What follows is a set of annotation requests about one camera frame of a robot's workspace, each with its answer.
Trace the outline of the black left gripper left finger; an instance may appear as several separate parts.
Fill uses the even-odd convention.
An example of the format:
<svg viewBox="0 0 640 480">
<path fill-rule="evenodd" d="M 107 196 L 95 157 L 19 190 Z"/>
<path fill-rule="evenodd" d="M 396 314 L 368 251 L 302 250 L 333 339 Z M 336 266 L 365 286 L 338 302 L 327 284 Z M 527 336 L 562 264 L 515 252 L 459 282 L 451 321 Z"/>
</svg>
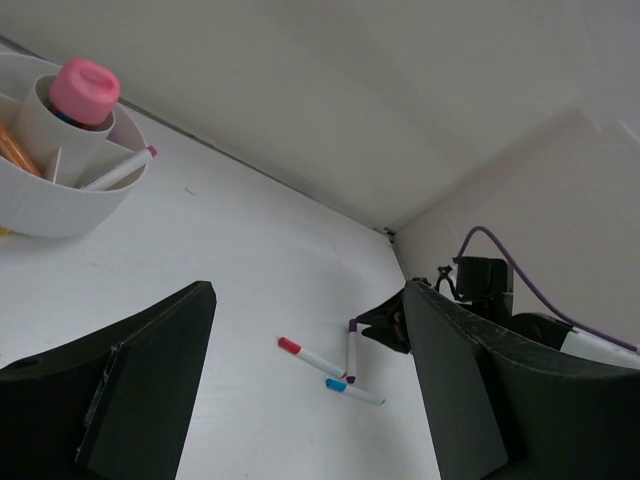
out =
<svg viewBox="0 0 640 480">
<path fill-rule="evenodd" d="M 216 304 L 197 281 L 3 367 L 2 478 L 175 478 Z"/>
</svg>

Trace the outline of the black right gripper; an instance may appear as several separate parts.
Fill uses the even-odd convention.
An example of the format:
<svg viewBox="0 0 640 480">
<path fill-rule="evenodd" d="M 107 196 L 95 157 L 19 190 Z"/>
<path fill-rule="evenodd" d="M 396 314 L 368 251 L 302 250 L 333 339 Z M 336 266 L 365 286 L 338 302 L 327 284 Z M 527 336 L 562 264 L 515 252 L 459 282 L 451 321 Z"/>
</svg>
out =
<svg viewBox="0 0 640 480">
<path fill-rule="evenodd" d="M 403 293 L 398 292 L 381 305 L 357 316 L 357 325 L 364 325 L 362 335 L 391 350 L 409 354 L 411 344 L 404 312 Z"/>
</svg>

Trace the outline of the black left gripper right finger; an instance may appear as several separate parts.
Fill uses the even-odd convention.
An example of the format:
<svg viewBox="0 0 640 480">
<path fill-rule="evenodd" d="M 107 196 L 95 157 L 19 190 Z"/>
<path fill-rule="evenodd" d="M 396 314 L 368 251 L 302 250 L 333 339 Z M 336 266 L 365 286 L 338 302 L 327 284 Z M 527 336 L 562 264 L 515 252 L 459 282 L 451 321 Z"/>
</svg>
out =
<svg viewBox="0 0 640 480">
<path fill-rule="evenodd" d="M 415 281 L 404 312 L 444 479 L 635 479 L 639 373 L 571 356 Z"/>
</svg>

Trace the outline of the purple capped marker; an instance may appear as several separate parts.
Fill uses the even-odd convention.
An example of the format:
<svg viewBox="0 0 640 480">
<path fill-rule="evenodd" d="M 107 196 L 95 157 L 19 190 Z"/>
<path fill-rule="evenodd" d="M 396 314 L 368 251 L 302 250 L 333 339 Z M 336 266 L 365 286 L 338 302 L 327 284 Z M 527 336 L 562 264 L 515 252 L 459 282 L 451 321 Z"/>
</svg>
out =
<svg viewBox="0 0 640 480">
<path fill-rule="evenodd" d="M 357 335 L 358 322 L 351 319 L 348 323 L 346 382 L 354 384 L 357 377 Z"/>
</svg>

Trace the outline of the blue capped marker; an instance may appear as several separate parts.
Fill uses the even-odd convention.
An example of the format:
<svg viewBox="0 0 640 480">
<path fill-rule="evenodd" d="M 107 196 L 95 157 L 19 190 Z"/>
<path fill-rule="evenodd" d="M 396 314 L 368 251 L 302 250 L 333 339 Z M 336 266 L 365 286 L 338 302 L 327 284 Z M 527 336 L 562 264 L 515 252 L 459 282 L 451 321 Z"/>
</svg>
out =
<svg viewBox="0 0 640 480">
<path fill-rule="evenodd" d="M 325 380 L 325 385 L 327 389 L 335 393 L 346 395 L 371 405 L 381 406 L 385 403 L 385 399 L 383 397 L 380 397 L 368 391 L 353 387 L 348 383 L 342 382 L 340 380 L 327 378 Z"/>
</svg>

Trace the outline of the red capped marker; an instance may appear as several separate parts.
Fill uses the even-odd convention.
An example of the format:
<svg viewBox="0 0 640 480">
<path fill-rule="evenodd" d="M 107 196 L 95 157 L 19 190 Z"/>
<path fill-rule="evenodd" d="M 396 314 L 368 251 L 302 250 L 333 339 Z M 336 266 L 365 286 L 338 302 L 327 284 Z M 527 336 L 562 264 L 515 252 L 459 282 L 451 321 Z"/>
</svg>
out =
<svg viewBox="0 0 640 480">
<path fill-rule="evenodd" d="M 346 377 L 346 370 L 342 367 L 334 365 L 333 363 L 321 358 L 320 356 L 310 352 L 309 350 L 303 348 L 296 342 L 288 339 L 287 337 L 281 336 L 277 341 L 278 347 L 287 353 L 293 355 L 294 357 L 304 361 L 305 363 L 311 365 L 312 367 L 320 370 L 321 372 L 327 374 L 329 377 L 342 379 Z"/>
</svg>

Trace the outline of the pink capped marker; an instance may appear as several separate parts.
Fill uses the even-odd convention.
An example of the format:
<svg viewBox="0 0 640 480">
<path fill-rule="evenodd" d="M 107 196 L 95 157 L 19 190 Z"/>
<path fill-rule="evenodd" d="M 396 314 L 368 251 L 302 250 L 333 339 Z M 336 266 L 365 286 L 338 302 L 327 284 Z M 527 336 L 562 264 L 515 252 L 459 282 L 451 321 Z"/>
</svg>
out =
<svg viewBox="0 0 640 480">
<path fill-rule="evenodd" d="M 83 185 L 81 189 L 88 191 L 106 191 L 124 180 L 127 176 L 145 167 L 156 156 L 157 150 L 153 146 L 147 146 L 111 170 L 95 178 L 88 184 Z"/>
</svg>

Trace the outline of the orange correction tape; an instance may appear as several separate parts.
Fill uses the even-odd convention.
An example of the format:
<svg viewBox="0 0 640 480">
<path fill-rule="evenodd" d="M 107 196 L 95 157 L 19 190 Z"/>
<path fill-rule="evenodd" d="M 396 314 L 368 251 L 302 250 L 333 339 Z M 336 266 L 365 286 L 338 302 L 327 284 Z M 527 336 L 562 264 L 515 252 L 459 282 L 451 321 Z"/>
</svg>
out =
<svg viewBox="0 0 640 480">
<path fill-rule="evenodd" d="M 30 159 L 26 151 L 19 145 L 16 138 L 11 134 L 6 126 L 0 126 L 1 154 L 9 162 L 28 173 L 42 178 L 40 169 Z"/>
</svg>

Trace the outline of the pink glue bottle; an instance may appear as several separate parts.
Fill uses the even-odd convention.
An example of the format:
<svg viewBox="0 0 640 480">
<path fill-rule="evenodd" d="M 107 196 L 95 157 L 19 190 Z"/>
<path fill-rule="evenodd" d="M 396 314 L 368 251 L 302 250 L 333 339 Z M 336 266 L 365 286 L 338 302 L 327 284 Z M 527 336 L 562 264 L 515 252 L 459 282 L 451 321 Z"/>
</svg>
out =
<svg viewBox="0 0 640 480">
<path fill-rule="evenodd" d="M 85 130 L 98 129 L 121 94 L 118 77 L 84 58 L 66 62 L 49 87 L 46 105 L 59 119 Z"/>
</svg>

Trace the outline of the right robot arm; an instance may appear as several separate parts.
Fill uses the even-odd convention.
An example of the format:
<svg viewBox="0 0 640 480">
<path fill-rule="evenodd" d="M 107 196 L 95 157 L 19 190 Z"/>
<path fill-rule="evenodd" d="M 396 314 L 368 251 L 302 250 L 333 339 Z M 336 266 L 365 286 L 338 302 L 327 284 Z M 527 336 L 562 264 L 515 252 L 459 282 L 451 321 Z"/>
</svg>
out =
<svg viewBox="0 0 640 480">
<path fill-rule="evenodd" d="M 438 268 L 435 283 L 424 278 L 418 282 L 473 314 L 562 353 L 607 365 L 639 368 L 637 353 L 599 335 L 542 313 L 514 314 L 513 274 L 512 265 L 502 259 L 459 256 L 452 265 Z M 397 293 L 349 321 L 349 383 L 355 381 L 355 336 L 359 326 L 364 327 L 363 336 L 396 352 L 411 352 L 402 294 Z"/>
</svg>

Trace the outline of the white round divided container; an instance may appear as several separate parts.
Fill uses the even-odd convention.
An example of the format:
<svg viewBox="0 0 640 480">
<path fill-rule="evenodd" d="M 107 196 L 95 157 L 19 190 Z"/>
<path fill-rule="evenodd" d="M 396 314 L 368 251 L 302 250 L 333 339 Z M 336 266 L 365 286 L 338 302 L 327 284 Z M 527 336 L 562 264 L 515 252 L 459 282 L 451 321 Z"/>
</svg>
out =
<svg viewBox="0 0 640 480">
<path fill-rule="evenodd" d="M 44 101 L 59 69 L 32 56 L 1 55 L 1 124 L 40 171 L 34 175 L 1 161 L 1 225 L 19 234 L 86 234 L 121 205 L 145 173 L 139 168 L 106 191 L 86 189 L 146 141 L 121 104 L 96 131 L 57 118 Z"/>
</svg>

